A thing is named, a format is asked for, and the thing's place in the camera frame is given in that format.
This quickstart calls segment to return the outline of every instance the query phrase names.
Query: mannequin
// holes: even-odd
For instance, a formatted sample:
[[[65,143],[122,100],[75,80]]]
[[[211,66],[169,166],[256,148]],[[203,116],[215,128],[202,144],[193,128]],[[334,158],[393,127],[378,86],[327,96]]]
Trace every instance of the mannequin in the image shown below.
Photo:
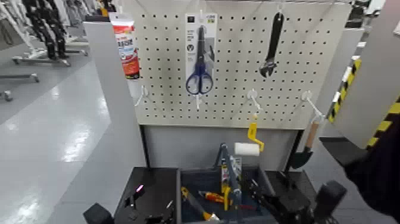
[[[39,40],[43,41],[42,37],[44,38],[48,57],[52,60],[57,59],[55,55],[55,43],[46,28],[45,22],[54,32],[57,42],[58,57],[68,58],[68,56],[65,55],[65,40],[63,36],[65,30],[60,21],[60,15],[54,0],[22,0],[22,3],[27,11],[26,16],[32,22],[33,29]]]

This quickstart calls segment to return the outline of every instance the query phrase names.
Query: wooden handle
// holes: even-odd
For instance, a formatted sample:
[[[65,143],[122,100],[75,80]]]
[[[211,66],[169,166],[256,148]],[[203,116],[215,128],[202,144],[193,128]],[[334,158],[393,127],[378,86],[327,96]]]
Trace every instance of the wooden handle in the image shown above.
[[[311,149],[313,147],[315,134],[317,134],[317,130],[318,130],[318,126],[319,125],[320,124],[317,123],[317,122],[313,122],[311,124],[310,133],[308,134],[307,142],[305,143],[305,146],[308,147],[309,149]]]

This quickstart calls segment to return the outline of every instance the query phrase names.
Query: pegboard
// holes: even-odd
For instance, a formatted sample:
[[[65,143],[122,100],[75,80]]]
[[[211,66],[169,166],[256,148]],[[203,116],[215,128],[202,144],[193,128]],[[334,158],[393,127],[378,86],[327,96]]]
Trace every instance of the pegboard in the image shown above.
[[[218,14],[214,87],[201,97],[185,89],[185,13],[198,1],[124,2],[135,20],[141,84],[149,95],[136,108],[143,125],[248,127],[257,111],[246,95],[258,92],[258,127],[305,129],[312,107],[301,101],[310,90],[316,102],[350,12],[341,2],[287,2],[274,74],[258,68],[270,42],[276,2],[207,1],[203,11]]]

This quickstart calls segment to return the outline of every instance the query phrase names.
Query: scissors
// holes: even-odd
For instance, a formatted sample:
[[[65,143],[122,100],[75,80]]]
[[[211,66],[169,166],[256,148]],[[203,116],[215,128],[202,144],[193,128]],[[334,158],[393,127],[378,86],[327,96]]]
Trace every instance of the scissors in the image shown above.
[[[204,26],[199,28],[199,39],[197,41],[197,58],[195,71],[186,81],[186,90],[193,95],[206,94],[213,88],[213,79],[207,73],[204,60]]]

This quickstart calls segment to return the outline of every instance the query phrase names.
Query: hazard stripe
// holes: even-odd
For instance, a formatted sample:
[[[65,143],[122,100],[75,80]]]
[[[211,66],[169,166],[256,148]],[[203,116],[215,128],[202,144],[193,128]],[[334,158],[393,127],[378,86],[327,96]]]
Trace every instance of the hazard stripe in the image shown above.
[[[375,146],[377,142],[379,142],[379,139],[385,134],[388,129],[390,129],[393,121],[398,116],[400,116],[400,97],[393,105],[390,106],[385,119],[378,125],[374,136],[368,141],[367,150],[370,150],[372,147]]]
[[[351,68],[348,67],[345,74],[343,75],[343,80],[342,83],[340,84],[340,88],[338,91],[339,98],[337,99],[336,102],[333,102],[330,107],[330,112],[328,115],[328,120],[330,123],[333,123],[335,121],[335,117],[338,114],[340,106],[342,105],[343,101],[347,96],[349,87],[353,84],[355,75],[357,71],[360,69],[360,66],[361,66],[361,60],[360,59],[355,60],[353,66]]]

